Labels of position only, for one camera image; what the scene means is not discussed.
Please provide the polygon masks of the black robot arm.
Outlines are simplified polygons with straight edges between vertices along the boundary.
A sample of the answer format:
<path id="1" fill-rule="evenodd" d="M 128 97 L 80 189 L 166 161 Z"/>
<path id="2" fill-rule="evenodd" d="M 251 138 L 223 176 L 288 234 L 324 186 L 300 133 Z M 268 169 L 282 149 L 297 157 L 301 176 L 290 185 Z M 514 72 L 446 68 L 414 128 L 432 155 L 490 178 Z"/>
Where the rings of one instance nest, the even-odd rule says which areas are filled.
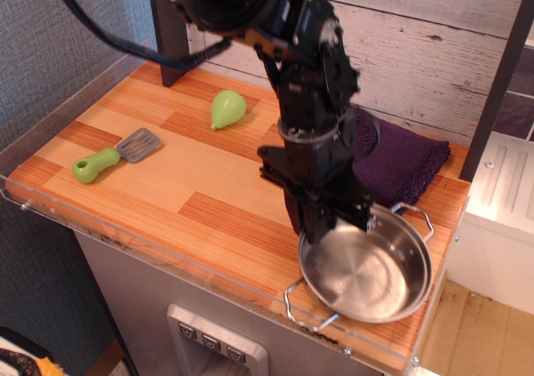
<path id="1" fill-rule="evenodd" d="M 358 72 L 328 0 L 178 0 L 198 29 L 252 47 L 278 99 L 280 147 L 258 150 L 262 176 L 285 191 L 297 233 L 320 241 L 338 220 L 369 232 L 374 196 L 354 175 L 359 120 L 378 121 L 351 103 Z"/>

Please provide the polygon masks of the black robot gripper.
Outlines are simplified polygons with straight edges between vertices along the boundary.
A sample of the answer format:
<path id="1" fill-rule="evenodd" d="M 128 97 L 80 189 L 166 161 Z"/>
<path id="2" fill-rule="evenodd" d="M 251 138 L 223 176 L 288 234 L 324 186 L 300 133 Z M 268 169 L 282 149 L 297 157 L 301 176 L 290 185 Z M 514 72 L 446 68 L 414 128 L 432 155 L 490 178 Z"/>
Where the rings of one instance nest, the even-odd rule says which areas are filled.
<path id="1" fill-rule="evenodd" d="M 324 143 L 286 141 L 284 147 L 261 146 L 261 176 L 284 190 L 293 230 L 319 243 L 337 218 L 370 231 L 374 195 L 355 176 L 353 155 L 340 138 Z"/>

